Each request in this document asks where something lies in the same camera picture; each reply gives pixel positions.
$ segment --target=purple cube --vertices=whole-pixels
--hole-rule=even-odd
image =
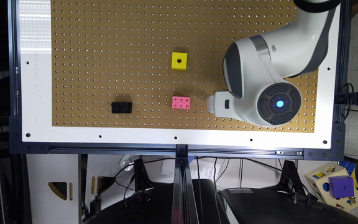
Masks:
[[[349,176],[328,177],[329,194],[334,198],[354,197],[353,178]]]

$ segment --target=pegboard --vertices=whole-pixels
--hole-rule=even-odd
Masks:
[[[292,21],[292,1],[52,1],[52,125],[74,127],[314,132],[318,72],[287,80],[303,96],[291,123],[259,127],[208,113],[227,90],[222,62],[231,42]],[[172,70],[172,52],[188,54]],[[189,96],[189,110],[172,109]],[[132,102],[112,114],[111,102]]]

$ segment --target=pink lego brick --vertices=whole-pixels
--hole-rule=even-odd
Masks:
[[[172,108],[190,109],[190,97],[173,96]]]

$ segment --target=blue light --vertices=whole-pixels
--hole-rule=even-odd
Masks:
[[[276,104],[278,107],[282,107],[284,106],[284,102],[282,100],[279,100],[277,101],[277,104]]]

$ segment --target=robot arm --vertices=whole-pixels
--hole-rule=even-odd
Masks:
[[[223,60],[229,91],[210,96],[208,111],[259,126],[291,121],[301,108],[302,97],[284,78],[319,67],[327,54],[328,32],[339,2],[295,0],[298,9],[291,23],[233,42]]]

